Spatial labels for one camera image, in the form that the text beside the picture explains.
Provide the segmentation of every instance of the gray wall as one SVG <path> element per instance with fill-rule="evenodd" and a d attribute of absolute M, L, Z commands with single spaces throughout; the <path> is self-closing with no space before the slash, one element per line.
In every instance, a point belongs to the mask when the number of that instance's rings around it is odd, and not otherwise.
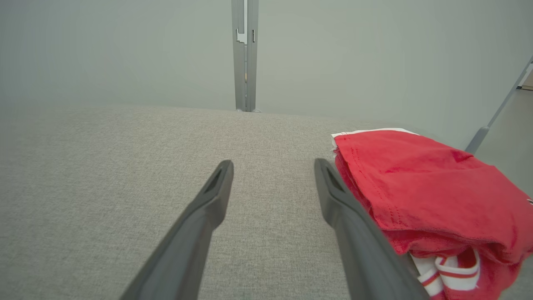
<path fill-rule="evenodd" d="M 465 148 L 533 55 L 532 0 L 259 4 L 257 108 L 396 121 Z"/>
<path fill-rule="evenodd" d="M 2 0 L 0 99 L 235 109 L 231 5 Z"/>
<path fill-rule="evenodd" d="M 475 153 L 533 197 L 533 91 L 516 90 Z"/>

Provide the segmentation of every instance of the textured gray surface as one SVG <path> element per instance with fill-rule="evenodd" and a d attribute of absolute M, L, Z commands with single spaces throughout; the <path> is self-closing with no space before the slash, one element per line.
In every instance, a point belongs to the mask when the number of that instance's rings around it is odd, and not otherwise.
<path fill-rule="evenodd" d="M 313 175 L 390 124 L 142 106 L 0 113 L 0 298 L 114 299 L 216 165 L 235 178 L 200 299 L 346 299 Z"/>

